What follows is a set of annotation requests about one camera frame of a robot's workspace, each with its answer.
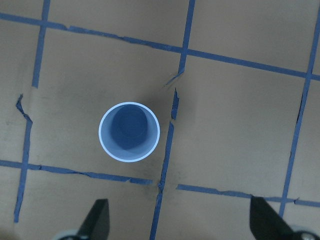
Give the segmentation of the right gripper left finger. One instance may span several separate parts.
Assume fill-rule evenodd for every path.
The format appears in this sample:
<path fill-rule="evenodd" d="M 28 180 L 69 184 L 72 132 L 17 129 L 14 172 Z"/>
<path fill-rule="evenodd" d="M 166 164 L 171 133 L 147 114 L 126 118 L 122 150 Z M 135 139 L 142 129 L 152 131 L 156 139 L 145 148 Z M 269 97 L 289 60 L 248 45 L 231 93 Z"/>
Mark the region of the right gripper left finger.
<path fill-rule="evenodd" d="M 110 233 L 108 199 L 97 199 L 77 231 L 80 240 L 106 240 Z"/>

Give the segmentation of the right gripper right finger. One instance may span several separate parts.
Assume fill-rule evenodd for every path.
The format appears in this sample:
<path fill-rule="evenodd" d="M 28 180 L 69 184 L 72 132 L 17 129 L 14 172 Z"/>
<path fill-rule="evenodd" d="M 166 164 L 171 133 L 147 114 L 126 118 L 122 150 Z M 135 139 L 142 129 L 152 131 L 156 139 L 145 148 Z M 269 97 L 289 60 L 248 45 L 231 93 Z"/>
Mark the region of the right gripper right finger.
<path fill-rule="evenodd" d="M 290 240 L 294 231 L 263 197 L 250 198 L 249 228 L 256 240 Z"/>

